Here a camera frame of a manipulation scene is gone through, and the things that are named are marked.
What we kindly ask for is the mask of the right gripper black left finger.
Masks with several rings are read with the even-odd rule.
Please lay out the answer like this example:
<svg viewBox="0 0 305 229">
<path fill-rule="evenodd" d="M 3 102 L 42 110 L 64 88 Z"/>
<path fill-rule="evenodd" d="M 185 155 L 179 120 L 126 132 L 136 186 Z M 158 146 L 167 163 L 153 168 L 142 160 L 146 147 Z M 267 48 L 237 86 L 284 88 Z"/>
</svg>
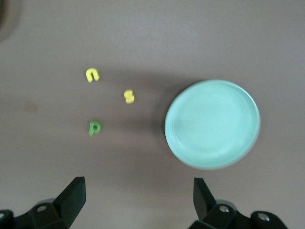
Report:
<svg viewBox="0 0 305 229">
<path fill-rule="evenodd" d="M 69 229 L 86 202 L 85 177 L 76 177 L 56 197 L 37 203 L 26 213 L 14 216 L 0 211 L 2 229 Z"/>
</svg>

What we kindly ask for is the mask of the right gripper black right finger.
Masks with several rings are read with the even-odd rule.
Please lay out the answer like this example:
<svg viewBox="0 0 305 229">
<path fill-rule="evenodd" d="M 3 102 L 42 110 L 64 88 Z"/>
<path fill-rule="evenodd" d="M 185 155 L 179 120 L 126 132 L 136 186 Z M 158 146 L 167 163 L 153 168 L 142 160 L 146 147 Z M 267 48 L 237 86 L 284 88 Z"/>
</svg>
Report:
<svg viewBox="0 0 305 229">
<path fill-rule="evenodd" d="M 202 178 L 193 182 L 193 204 L 198 216 L 191 229 L 286 229 L 282 220 L 271 212 L 241 214 L 229 201 L 215 200 Z"/>
</svg>

